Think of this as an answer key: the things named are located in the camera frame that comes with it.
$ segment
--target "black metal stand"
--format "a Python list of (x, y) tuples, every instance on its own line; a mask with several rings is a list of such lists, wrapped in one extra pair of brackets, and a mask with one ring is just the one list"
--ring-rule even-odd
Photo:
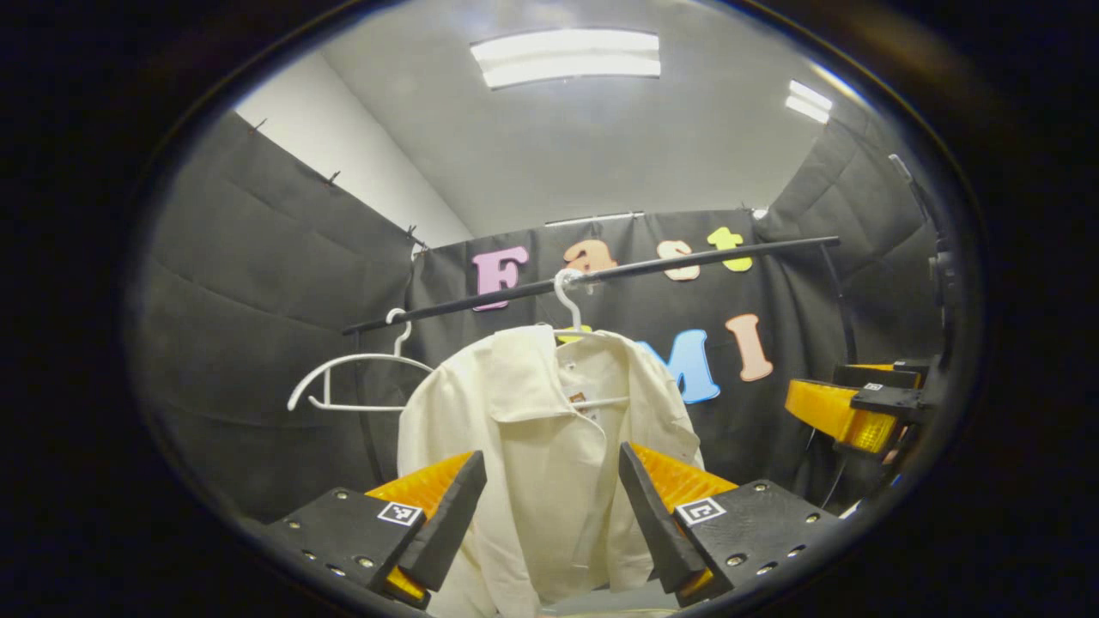
[[(588, 273), (586, 275), (573, 279), (571, 282), (569, 282), (569, 285), (575, 286), (575, 285), (601, 284), (613, 279), (621, 279), (624, 277), (635, 277), (637, 275), (647, 275), (650, 273), (659, 273), (671, 268), (682, 268), (686, 266), (712, 264), (714, 262), (721, 262), (732, 257), (743, 257), (746, 255), (766, 255), (768, 253), (777, 253), (780, 251), (789, 251), (789, 250), (814, 247), (814, 246), (820, 246), (821, 251), (825, 252), (824, 255), (826, 257), (828, 252), (824, 247), (835, 246), (837, 244), (840, 244), (840, 236), (822, 236), (818, 239), (806, 239), (800, 241), (784, 241), (784, 242), (774, 242), (765, 244), (755, 244), (750, 246), (739, 246), (736, 249), (707, 251), (703, 253), (695, 253), (691, 255), (684, 255), (680, 257), (668, 257), (665, 260), (650, 260), (647, 262), (637, 262), (635, 264), (626, 264), (624, 266), (607, 268), (606, 271), (597, 271), (595, 273)], [(834, 280), (835, 269), (830, 268), (830, 273), (831, 276), (833, 277), (833, 283), (835, 284), (836, 289), (839, 289), (839, 282)], [(407, 311), (404, 313), (399, 313), (397, 316), (393, 316), (391, 322), (386, 322), (385, 319), (380, 319), (380, 320), (374, 320), (371, 322), (353, 324), (345, 328), (343, 330), (343, 334), (354, 334), (356, 332), (380, 329), (392, 324), (401, 324), (413, 320), (422, 320), (424, 318), (433, 318), (435, 316), (444, 316), (446, 313), (464, 311), (466, 309), (473, 309), (474, 307), (480, 307), (481, 305), (490, 305), (492, 302), (499, 302), (501, 300), (514, 300), (517, 298), (535, 296), (539, 294), (546, 294), (551, 291), (553, 291), (553, 279), (545, 279), (542, 282), (535, 282), (533, 284), (524, 284), (521, 286), (515, 286), (513, 288), (501, 289), (499, 291), (471, 296), (469, 298), (464, 298), (462, 300), (443, 302), (442, 305), (436, 305), (434, 307), (426, 307), (424, 309), (413, 309), (412, 311)], [(846, 314), (845, 308), (843, 307), (841, 307), (841, 314)], [(845, 321), (844, 322), (845, 333), (848, 330), (848, 328), (850, 324)], [(845, 335), (845, 336), (848, 341), (851, 342), (854, 341), (854, 335)]]

